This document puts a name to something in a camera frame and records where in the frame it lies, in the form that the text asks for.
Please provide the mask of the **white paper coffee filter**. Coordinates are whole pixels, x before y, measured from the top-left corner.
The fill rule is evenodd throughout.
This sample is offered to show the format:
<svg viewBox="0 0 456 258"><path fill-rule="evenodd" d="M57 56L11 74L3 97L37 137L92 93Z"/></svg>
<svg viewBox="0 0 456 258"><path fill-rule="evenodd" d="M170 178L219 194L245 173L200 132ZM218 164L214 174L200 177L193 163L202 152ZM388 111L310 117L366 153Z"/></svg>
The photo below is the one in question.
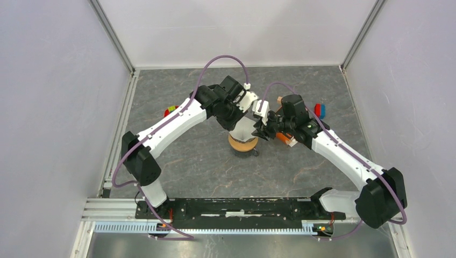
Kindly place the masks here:
<svg viewBox="0 0 456 258"><path fill-rule="evenodd" d="M253 141L255 136L255 121L242 117L235 125L234 129L229 132L229 135L237 142L247 143Z"/></svg>

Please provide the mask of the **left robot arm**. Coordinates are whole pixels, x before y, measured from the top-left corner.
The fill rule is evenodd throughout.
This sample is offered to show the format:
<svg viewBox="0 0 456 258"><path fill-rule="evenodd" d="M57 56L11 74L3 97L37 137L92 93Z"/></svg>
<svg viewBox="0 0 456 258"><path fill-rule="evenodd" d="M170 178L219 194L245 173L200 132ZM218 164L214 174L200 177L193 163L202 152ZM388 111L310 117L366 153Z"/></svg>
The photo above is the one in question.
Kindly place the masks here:
<svg viewBox="0 0 456 258"><path fill-rule="evenodd" d="M125 166L148 201L148 211L154 218L162 219L169 212L168 197L159 180L161 168L157 158L183 133L211 117L215 117L223 129L233 130L252 104L250 96L256 96L250 91L250 85L240 84L231 76L220 84L197 85L177 110L157 124L137 134L128 131L123 135L122 157L115 172Z"/></svg>

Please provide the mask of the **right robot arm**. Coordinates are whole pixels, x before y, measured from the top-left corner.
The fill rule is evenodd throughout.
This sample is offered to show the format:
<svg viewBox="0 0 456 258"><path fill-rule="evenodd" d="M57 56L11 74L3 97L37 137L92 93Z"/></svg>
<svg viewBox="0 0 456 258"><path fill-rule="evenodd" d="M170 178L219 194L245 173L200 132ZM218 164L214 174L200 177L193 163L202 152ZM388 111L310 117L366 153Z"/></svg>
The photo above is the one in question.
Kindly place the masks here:
<svg viewBox="0 0 456 258"><path fill-rule="evenodd" d="M384 167L359 154L309 109L300 95L281 98L281 109L270 110L267 101L255 101L252 106L254 136L265 140L277 133L289 134L297 142L323 156L343 172L356 186L356 191L323 190L310 205L311 214L325 219L332 212L354 215L371 228L386 222L404 225L408 221L402 173Z"/></svg>

